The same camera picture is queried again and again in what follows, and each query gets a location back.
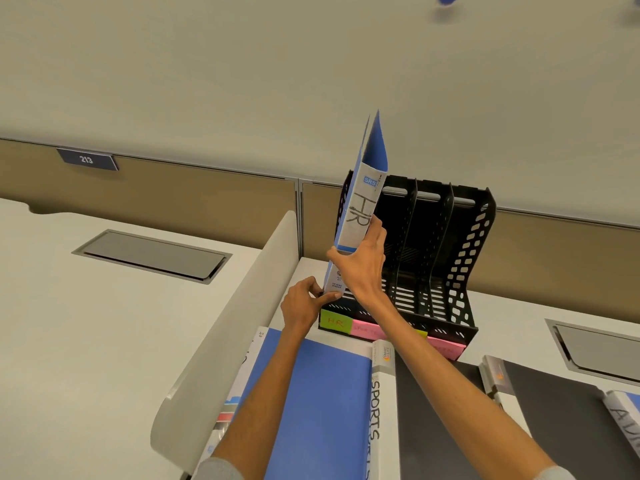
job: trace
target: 213 sign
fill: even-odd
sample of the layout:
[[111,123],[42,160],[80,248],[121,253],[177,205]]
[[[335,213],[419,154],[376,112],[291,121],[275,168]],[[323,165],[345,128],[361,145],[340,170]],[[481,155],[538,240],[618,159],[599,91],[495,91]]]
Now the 213 sign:
[[92,168],[100,168],[102,170],[118,170],[113,156],[105,153],[80,152],[78,150],[68,150],[66,148],[57,148],[57,150],[65,163],[90,166]]

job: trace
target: person's left hand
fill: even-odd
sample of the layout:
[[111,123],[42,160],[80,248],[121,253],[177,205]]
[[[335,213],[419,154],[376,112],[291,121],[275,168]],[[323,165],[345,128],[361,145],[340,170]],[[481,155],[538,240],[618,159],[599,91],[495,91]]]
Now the person's left hand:
[[340,291],[322,294],[322,288],[313,276],[297,282],[289,288],[280,305],[284,316],[284,331],[292,333],[297,340],[302,341],[316,321],[320,308],[341,296]]

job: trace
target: gray sleeve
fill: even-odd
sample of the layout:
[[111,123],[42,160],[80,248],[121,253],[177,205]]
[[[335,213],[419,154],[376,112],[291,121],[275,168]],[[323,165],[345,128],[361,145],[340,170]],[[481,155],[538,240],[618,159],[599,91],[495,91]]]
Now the gray sleeve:
[[551,467],[540,473],[536,480],[575,480],[575,477],[562,467]]
[[213,457],[200,464],[192,480],[244,480],[244,478],[227,460]]

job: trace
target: brown fabric panel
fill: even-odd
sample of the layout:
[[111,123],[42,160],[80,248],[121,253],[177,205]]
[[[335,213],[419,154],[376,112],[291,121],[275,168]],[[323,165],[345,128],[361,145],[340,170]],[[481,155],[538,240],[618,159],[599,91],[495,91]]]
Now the brown fabric panel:
[[[304,256],[326,259],[340,188],[303,185]],[[640,231],[498,212],[469,289],[640,323]]]
[[326,260],[335,237],[340,187],[302,184],[303,256]]
[[0,198],[35,212],[77,212],[256,248],[288,210],[295,184],[115,157],[119,171],[64,163],[51,146],[0,140]]

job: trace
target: person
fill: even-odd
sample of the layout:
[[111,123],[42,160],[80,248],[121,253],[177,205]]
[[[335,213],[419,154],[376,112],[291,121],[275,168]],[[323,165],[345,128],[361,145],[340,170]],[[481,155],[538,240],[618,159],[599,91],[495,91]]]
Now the person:
[[[498,405],[415,333],[396,311],[381,286],[386,235],[382,222],[373,217],[356,252],[342,255],[332,247],[327,257],[338,266],[342,279],[358,302],[387,334],[480,477],[484,480],[575,480]],[[264,477],[298,349],[320,308],[338,298],[339,292],[323,294],[312,276],[289,288],[281,304],[285,325],[276,351],[212,457],[202,462],[193,480]]]

